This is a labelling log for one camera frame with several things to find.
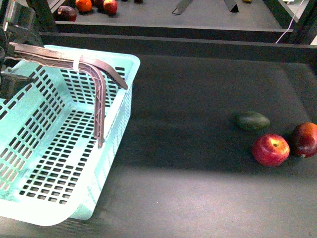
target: basket handle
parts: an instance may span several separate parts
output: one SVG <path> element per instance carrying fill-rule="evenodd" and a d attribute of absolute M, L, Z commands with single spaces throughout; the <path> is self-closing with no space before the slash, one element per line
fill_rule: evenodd
<path fill-rule="evenodd" d="M 15 49 L 14 55 L 6 57 L 8 59 L 25 60 L 37 62 L 43 66 L 73 69 L 74 57 L 72 58 L 65 53 L 25 44 L 10 44 Z M 101 148 L 104 142 L 106 82 L 100 70 L 106 73 L 119 87 L 127 89 L 128 86 L 109 64 L 101 60 L 81 56 L 78 68 L 80 72 L 89 74 L 95 84 L 94 138 L 98 140 L 98 147 Z"/>

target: red fruit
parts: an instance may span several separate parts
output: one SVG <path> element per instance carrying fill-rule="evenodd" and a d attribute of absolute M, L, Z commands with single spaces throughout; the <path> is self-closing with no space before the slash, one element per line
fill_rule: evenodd
<path fill-rule="evenodd" d="M 297 125 L 292 133 L 292 151 L 296 156 L 311 157 L 317 153 L 317 125 L 305 122 Z"/>
<path fill-rule="evenodd" d="M 98 10 L 104 10 L 104 0 L 94 0 L 94 4 Z"/>
<path fill-rule="evenodd" d="M 252 154 L 256 161 L 270 167 L 282 164 L 289 156 L 289 151 L 286 140 L 277 134 L 260 136 L 252 147 Z"/>
<path fill-rule="evenodd" d="M 93 4 L 91 0 L 76 0 L 75 1 L 76 7 L 79 12 L 90 12 L 93 9 Z"/>
<path fill-rule="evenodd" d="M 76 21 L 77 18 L 77 12 L 70 6 L 60 6 L 57 14 L 60 21 Z"/>
<path fill-rule="evenodd" d="M 107 14 L 115 14 L 117 12 L 117 2 L 116 0 L 105 0 L 104 1 L 104 10 Z"/>

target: tape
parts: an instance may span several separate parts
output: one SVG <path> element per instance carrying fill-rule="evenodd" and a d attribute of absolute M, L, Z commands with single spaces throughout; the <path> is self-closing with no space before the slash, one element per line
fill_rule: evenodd
<path fill-rule="evenodd" d="M 80 51 L 80 54 L 75 57 L 74 63 L 73 63 L 73 69 L 75 72 L 79 73 L 79 62 L 80 62 L 81 56 L 86 55 L 89 52 L 90 52 L 89 50 L 84 49 L 84 50 Z"/>

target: metal frame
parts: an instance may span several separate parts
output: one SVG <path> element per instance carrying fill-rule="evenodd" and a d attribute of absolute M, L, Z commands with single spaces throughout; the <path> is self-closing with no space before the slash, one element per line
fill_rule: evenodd
<path fill-rule="evenodd" d="M 312 43 L 317 35 L 317 0 L 310 0 L 287 42 L 290 44 Z"/>

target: black shelf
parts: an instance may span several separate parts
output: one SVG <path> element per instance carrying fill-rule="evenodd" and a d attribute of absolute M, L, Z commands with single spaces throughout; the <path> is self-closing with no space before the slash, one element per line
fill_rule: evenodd
<path fill-rule="evenodd" d="M 237 1 L 239 12 L 228 10 L 223 0 L 193 1 L 175 15 L 179 0 L 117 1 L 118 12 L 108 16 L 93 8 L 78 14 L 76 22 L 57 22 L 62 33 L 176 37 L 274 43 L 285 31 L 262 0 Z"/>

